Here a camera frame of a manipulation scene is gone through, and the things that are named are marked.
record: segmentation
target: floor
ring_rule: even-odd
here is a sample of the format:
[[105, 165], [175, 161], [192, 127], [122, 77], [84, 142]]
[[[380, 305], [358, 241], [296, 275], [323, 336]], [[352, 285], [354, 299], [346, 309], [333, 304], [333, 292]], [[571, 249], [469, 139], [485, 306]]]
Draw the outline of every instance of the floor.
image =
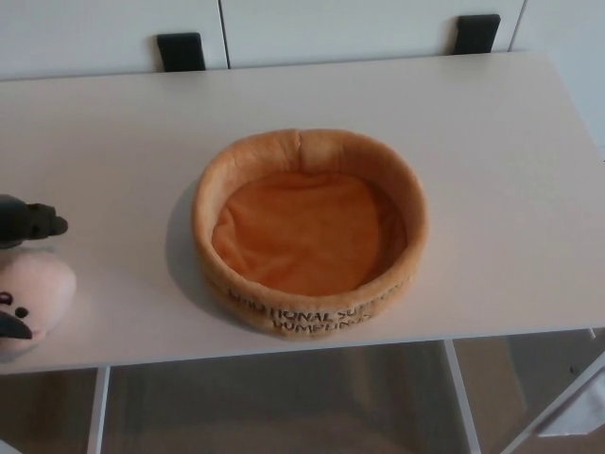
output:
[[[507, 343], [455, 345], [490, 453], [525, 412]], [[462, 453], [446, 372], [440, 342], [114, 368], [102, 452]], [[24, 454], [85, 453], [94, 385], [95, 371], [0, 376], [0, 439]], [[517, 452], [604, 446], [605, 428], [532, 438]]]

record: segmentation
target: white cabinet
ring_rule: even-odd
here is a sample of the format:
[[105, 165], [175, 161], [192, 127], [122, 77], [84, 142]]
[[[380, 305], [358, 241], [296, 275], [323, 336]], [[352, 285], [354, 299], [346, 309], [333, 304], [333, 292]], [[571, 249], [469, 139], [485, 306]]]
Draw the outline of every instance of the white cabinet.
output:
[[523, 0], [222, 0], [232, 67], [446, 52], [462, 14], [498, 13], [509, 50]]
[[206, 65], [226, 67], [216, 0], [4, 0], [0, 79], [154, 71], [154, 35], [180, 31], [201, 33]]
[[605, 2], [527, 0], [514, 50], [548, 50], [596, 144], [605, 149]]

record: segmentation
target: table leg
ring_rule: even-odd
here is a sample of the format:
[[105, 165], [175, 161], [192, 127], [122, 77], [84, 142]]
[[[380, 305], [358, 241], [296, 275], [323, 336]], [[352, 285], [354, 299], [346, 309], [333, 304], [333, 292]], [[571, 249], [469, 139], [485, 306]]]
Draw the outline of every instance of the table leg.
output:
[[88, 432], [88, 448], [86, 454], [100, 454], [103, 443], [103, 426], [105, 424], [105, 404], [107, 390], [110, 384], [110, 367], [99, 367], [96, 370], [95, 400], [93, 414]]
[[454, 382], [456, 397], [458, 398], [460, 415], [462, 417], [464, 431], [466, 432], [466, 440], [469, 445], [469, 450], [471, 454], [480, 454], [481, 449], [479, 447], [479, 439], [476, 436], [475, 422], [473, 421], [471, 405], [466, 395], [466, 388], [464, 387], [462, 371], [460, 370], [460, 365], [458, 364], [458, 357], [456, 356], [456, 347], [454, 346], [454, 342], [452, 340], [444, 340], [443, 345], [445, 347], [445, 355], [447, 357], [447, 362], [450, 367], [450, 373], [452, 374], [452, 381]]

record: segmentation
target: table top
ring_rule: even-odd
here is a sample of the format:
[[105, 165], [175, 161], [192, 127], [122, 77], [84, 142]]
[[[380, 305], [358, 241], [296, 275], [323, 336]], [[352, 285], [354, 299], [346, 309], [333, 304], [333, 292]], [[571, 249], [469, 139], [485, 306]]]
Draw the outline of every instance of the table top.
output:
[[[73, 308], [0, 374], [605, 325], [603, 164], [548, 57], [513, 53], [0, 83], [2, 192], [70, 221]], [[324, 340], [248, 329], [207, 293], [194, 185], [233, 140], [374, 136], [414, 167], [431, 233], [409, 293]]]

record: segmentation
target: orange pet bed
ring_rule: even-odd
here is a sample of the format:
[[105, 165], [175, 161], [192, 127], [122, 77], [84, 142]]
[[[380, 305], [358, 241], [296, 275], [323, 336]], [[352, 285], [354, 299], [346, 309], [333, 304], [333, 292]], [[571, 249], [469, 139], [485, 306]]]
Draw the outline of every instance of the orange pet bed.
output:
[[428, 233], [412, 169], [336, 130], [239, 140], [206, 167], [193, 205], [203, 273], [245, 322], [317, 337], [364, 322], [407, 288]]

